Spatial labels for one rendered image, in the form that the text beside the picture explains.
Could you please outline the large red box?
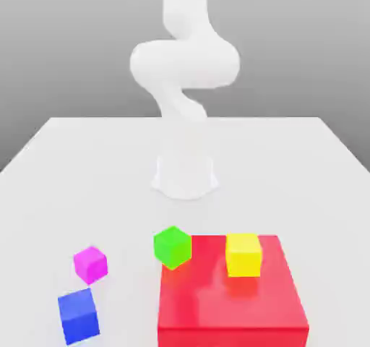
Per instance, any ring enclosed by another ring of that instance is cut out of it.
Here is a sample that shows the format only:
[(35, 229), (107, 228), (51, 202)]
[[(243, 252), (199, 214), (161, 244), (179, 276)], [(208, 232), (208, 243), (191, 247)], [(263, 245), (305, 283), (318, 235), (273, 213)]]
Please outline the large red box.
[(158, 347), (306, 347), (309, 323), (277, 236), (260, 236), (258, 278), (230, 278), (224, 235), (196, 235), (192, 258), (162, 269)]

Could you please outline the small green cube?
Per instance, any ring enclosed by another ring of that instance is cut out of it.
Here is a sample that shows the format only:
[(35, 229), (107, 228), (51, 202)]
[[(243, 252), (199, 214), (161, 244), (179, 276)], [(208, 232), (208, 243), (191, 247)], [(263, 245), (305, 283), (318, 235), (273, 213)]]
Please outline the small green cube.
[(175, 270), (192, 258), (192, 237), (177, 226), (154, 235), (154, 255), (169, 270)]

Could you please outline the small blue cube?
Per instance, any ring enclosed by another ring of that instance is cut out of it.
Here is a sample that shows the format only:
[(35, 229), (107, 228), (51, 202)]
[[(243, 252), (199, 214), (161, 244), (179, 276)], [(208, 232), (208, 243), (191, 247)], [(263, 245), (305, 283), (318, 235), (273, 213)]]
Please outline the small blue cube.
[(58, 306), (68, 346), (100, 334), (98, 313), (90, 288), (60, 296)]

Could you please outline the small magenta cube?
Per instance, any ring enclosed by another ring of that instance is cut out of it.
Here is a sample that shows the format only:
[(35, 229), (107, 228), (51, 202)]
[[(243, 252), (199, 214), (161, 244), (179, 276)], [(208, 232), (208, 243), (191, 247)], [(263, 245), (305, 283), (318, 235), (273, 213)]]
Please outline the small magenta cube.
[(91, 246), (73, 257), (76, 274), (91, 285), (108, 274), (107, 257), (97, 247)]

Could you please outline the small yellow cube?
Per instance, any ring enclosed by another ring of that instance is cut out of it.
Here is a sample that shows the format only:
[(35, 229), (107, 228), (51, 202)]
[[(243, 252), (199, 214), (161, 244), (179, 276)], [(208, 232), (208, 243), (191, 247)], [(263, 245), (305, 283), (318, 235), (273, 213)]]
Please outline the small yellow cube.
[(228, 277), (258, 278), (262, 266), (262, 246), (256, 234), (229, 233), (225, 240)]

